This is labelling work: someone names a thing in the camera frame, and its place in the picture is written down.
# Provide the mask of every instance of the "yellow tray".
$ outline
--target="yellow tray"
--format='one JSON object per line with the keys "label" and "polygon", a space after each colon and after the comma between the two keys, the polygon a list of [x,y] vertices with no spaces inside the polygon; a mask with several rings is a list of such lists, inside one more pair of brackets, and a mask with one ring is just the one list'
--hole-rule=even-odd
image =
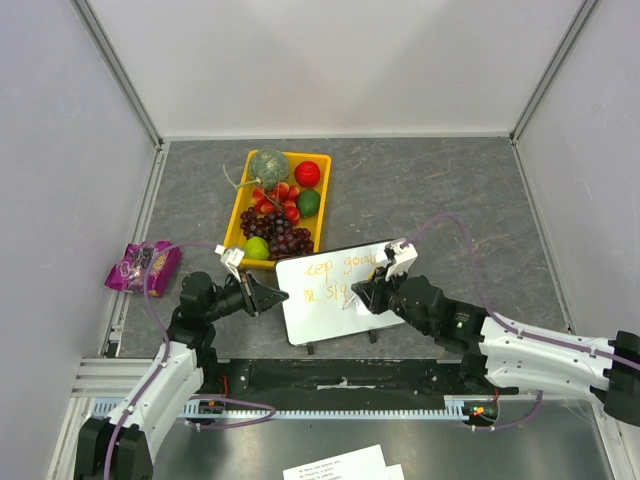
{"label": "yellow tray", "polygon": [[[257,150],[252,150],[247,156],[247,163],[244,166],[244,172],[242,174],[242,182],[249,181],[249,160]],[[301,218],[300,223],[296,225],[296,228],[308,228],[311,232],[311,239],[313,240],[313,252],[317,253],[320,250],[320,235],[322,233],[322,220],[324,218],[324,206],[327,201],[327,191],[329,187],[329,172],[331,171],[331,157],[328,155],[318,155],[315,153],[293,153],[282,152],[289,160],[289,169],[291,173],[287,179],[289,185],[298,185],[293,176],[295,168],[304,161],[314,162],[320,168],[322,177],[320,183],[314,187],[314,190],[320,194],[320,209],[316,215],[307,218]],[[247,242],[240,224],[240,214],[246,211],[251,206],[251,193],[253,192],[254,185],[246,185],[238,189],[236,195],[236,202],[233,205],[233,212],[231,212],[231,219],[229,220],[229,226],[227,227],[227,234],[224,237],[225,248],[240,247],[242,248]],[[266,270],[273,270],[276,265],[275,261],[271,260],[251,260],[245,258],[240,263],[240,266],[244,268],[262,268]]]}

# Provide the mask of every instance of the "lime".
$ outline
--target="lime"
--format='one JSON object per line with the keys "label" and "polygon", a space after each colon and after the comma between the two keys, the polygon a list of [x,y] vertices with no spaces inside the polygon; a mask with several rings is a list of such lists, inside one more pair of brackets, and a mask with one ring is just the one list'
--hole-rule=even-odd
{"label": "lime", "polygon": [[251,237],[244,244],[244,256],[251,260],[269,260],[269,245],[260,237]]}
{"label": "lime", "polygon": [[315,215],[320,209],[320,194],[315,190],[305,190],[298,195],[297,204],[300,216],[310,217]]}

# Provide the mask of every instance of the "red grapes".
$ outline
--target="red grapes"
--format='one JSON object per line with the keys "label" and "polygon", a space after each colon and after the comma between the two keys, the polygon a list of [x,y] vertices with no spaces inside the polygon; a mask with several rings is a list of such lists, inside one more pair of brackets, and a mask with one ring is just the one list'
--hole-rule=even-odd
{"label": "red grapes", "polygon": [[240,219],[245,237],[261,237],[269,244],[269,260],[313,253],[311,232],[306,228],[293,228],[282,211],[259,218],[256,209],[249,207],[240,214]]}

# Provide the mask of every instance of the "tomato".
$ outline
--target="tomato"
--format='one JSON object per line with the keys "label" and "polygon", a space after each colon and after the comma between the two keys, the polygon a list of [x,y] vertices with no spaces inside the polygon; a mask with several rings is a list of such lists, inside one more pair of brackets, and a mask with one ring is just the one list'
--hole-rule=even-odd
{"label": "tomato", "polygon": [[298,185],[305,188],[313,188],[320,181],[320,168],[313,162],[302,162],[293,172]]}

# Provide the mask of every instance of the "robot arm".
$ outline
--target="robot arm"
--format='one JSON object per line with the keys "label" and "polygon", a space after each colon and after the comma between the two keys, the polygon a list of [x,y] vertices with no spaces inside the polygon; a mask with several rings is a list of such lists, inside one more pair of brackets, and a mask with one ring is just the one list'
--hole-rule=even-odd
{"label": "robot arm", "polygon": [[499,315],[506,329],[484,308],[445,297],[425,276],[409,277],[417,254],[412,245],[403,245],[404,239],[390,243],[377,259],[386,265],[351,288],[371,313],[391,310],[447,351],[462,355],[459,373],[470,389],[515,387],[599,400],[612,417],[640,426],[640,372],[602,355],[637,361],[638,336],[618,332],[615,341],[578,337]]}
{"label": "robot arm", "polygon": [[[126,420],[118,434],[118,446],[111,460],[115,479],[151,479],[153,463],[165,436],[196,392],[222,392],[213,322],[239,310],[260,313],[289,298],[285,292],[260,284],[250,273],[238,271],[240,249],[218,251],[230,272],[224,286],[213,283],[204,272],[187,275],[182,282],[180,306],[175,309],[163,344],[140,382],[104,419],[90,418],[78,437],[75,478],[93,476],[104,464],[107,446],[115,426]],[[131,407],[131,399],[147,385]]]}

